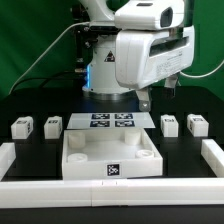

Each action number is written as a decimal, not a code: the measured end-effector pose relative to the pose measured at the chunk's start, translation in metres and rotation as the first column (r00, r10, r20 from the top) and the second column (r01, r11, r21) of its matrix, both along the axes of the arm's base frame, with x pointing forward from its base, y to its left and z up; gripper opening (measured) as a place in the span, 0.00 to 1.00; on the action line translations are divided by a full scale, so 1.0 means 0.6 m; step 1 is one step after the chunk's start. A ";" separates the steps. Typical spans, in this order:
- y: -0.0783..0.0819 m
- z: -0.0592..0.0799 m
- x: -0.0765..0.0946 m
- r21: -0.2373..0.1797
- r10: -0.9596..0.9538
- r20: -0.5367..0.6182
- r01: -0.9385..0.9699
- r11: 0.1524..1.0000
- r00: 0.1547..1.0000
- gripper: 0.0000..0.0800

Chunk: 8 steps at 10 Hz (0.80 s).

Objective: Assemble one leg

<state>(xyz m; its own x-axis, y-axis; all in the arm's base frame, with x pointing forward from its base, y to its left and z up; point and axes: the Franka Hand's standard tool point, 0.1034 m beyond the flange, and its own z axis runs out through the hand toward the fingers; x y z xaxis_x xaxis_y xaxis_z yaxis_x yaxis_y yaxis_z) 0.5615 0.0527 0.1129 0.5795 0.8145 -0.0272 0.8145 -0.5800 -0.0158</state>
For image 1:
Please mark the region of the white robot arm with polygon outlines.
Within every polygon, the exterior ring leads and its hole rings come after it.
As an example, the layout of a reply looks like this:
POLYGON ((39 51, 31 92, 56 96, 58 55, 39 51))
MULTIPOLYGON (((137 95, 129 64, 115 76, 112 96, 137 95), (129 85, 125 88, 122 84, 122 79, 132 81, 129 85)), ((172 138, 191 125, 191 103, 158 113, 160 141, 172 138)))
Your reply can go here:
POLYGON ((85 68, 84 95, 119 101, 136 95, 151 109, 150 86, 165 82, 175 95, 180 72, 194 58, 194 0, 128 0, 117 10, 109 0, 78 0, 72 9, 77 52, 92 50, 85 68))

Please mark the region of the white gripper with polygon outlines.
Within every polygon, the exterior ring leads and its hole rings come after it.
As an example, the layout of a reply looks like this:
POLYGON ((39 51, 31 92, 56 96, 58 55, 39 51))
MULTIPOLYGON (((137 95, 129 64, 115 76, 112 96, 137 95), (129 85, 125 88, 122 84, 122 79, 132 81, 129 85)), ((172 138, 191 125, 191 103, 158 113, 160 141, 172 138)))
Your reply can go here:
POLYGON ((155 82, 166 78, 166 96, 175 96, 179 80, 176 73, 191 66, 194 43, 193 26, 186 27, 181 38, 171 38, 168 31, 123 30, 118 33, 115 47, 116 80, 122 87, 137 90, 140 111, 151 110, 151 90, 147 86, 155 82))

